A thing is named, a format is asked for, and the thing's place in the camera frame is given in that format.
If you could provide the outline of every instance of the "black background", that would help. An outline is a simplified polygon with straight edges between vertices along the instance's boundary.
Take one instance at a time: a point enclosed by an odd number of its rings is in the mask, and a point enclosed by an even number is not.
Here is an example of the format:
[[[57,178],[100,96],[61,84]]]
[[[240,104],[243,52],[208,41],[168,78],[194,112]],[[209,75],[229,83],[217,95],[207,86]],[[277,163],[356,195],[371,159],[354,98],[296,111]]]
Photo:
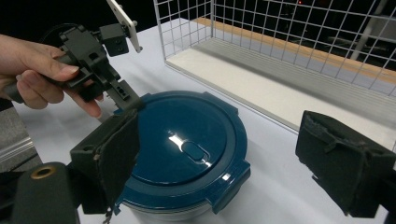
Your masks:
[[[117,2],[132,21],[138,22],[137,32],[157,24],[152,0]],[[0,0],[0,34],[35,42],[59,24],[82,24],[96,31],[115,22],[106,0]],[[47,44],[60,44],[57,34],[69,28],[55,30],[56,34],[46,39]]]

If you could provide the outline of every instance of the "wire mesh cage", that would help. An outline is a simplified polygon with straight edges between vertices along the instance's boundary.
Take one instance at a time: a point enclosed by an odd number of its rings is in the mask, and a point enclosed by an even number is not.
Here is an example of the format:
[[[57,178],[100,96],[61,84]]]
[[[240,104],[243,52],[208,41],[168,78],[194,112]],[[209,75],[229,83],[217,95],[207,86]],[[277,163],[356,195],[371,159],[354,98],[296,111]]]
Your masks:
[[[355,117],[374,119],[380,128],[372,128],[367,135],[387,148],[394,147],[396,1],[154,0],[154,6],[167,64],[295,130],[303,110],[312,107],[329,112],[316,99],[340,105]],[[231,73],[231,68],[219,71],[212,64],[210,69],[215,72],[209,71],[208,61],[200,54],[185,56],[191,49],[228,62],[233,70],[249,67],[316,99],[301,105],[301,111],[294,112],[298,116],[279,119],[278,113],[298,110],[299,103],[293,102],[295,93],[286,96],[287,100],[282,95],[268,101],[273,95],[263,89],[275,82],[260,86],[252,80],[247,84],[244,78],[217,79],[214,76]],[[237,93],[230,91],[229,84]],[[257,92],[259,100],[251,103],[247,91]],[[273,108],[267,108],[269,104],[274,104]],[[337,116],[349,120],[344,113]],[[367,125],[373,126],[360,121],[355,124],[363,134]]]
[[[396,95],[395,1],[154,2],[165,58],[214,37]]]

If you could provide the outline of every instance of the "finger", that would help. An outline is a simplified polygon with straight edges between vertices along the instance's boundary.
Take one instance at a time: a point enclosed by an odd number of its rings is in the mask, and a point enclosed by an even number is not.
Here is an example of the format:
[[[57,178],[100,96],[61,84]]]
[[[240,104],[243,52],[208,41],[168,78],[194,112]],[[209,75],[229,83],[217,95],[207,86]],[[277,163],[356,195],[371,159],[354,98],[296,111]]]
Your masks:
[[[88,86],[90,86],[92,83],[93,83],[93,81],[90,79],[90,80],[88,80],[88,81],[86,81],[86,82],[84,83],[84,87],[88,87]],[[103,94],[100,94],[100,95],[96,96],[96,97],[95,97],[95,100],[96,100],[96,101],[99,101],[99,102],[103,102],[103,101],[104,101],[104,96],[103,96]]]
[[[55,48],[53,46],[44,45],[44,44],[38,44],[38,46],[40,46],[41,49],[46,51],[51,58],[58,58],[64,55],[64,51],[61,51],[60,49]]]
[[[4,88],[15,82],[15,77],[0,75],[0,98],[12,100],[5,92]]]
[[[21,79],[17,82],[17,88],[27,106],[33,109],[43,109],[47,106],[48,102],[30,88],[29,84],[24,80]]]
[[[91,117],[99,119],[102,116],[102,111],[95,101],[84,102],[84,100],[75,92],[71,90],[64,90],[75,102]]]
[[[99,102],[103,102],[104,101],[104,96],[103,96],[103,94],[101,94],[101,95],[99,95],[99,96],[96,96],[96,98],[95,98],[95,100],[97,100],[97,101],[99,101]]]
[[[46,49],[29,48],[29,50],[20,55],[22,62],[27,68],[58,81],[66,81],[76,76],[78,73],[77,66],[59,63],[52,58],[52,56],[59,56],[60,52],[54,52],[54,49],[50,46],[43,47],[41,45],[40,48]]]
[[[21,75],[29,87],[51,104],[60,103],[64,99],[64,91],[44,79],[37,72],[27,70]]]

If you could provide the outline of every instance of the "lid handle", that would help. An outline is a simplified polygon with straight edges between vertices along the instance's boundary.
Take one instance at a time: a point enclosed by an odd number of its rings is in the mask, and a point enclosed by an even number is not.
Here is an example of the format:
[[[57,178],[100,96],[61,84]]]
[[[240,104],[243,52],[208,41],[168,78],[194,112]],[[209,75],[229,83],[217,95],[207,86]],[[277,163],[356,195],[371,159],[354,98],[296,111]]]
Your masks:
[[[207,155],[200,146],[192,141],[181,139],[176,133],[170,132],[170,134],[172,134],[172,136],[169,137],[169,140],[175,143],[178,149],[186,153],[190,159],[195,162],[205,162],[207,160]]]
[[[250,164],[241,160],[231,166],[216,183],[207,190],[206,200],[212,205],[212,211],[217,214],[232,199],[242,184],[250,177]]]

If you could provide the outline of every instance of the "wooden strip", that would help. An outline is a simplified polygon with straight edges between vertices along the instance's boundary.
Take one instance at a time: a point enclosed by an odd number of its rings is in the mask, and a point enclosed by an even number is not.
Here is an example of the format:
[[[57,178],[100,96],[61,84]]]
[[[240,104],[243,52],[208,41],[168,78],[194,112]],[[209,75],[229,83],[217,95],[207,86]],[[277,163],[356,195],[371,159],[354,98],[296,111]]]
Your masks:
[[[206,18],[198,18],[195,22],[200,23],[205,26],[211,25],[211,20]],[[374,66],[368,63],[361,63],[348,58],[343,58],[338,55],[330,54],[321,50],[311,49],[302,45],[290,43],[281,39],[273,38],[268,35],[262,35],[259,33],[251,32],[239,27],[234,27],[229,24],[225,24],[219,21],[214,21],[214,27],[218,30],[241,35],[246,38],[254,39],[256,41],[262,42],[264,44],[275,46],[279,49],[286,49],[292,53],[298,53],[305,57],[314,58],[322,63],[327,63],[336,67],[341,67],[348,71],[358,73],[360,75],[365,75],[367,77],[378,78],[380,80],[386,81],[391,84],[396,84],[396,71],[389,69],[383,69],[378,66]]]

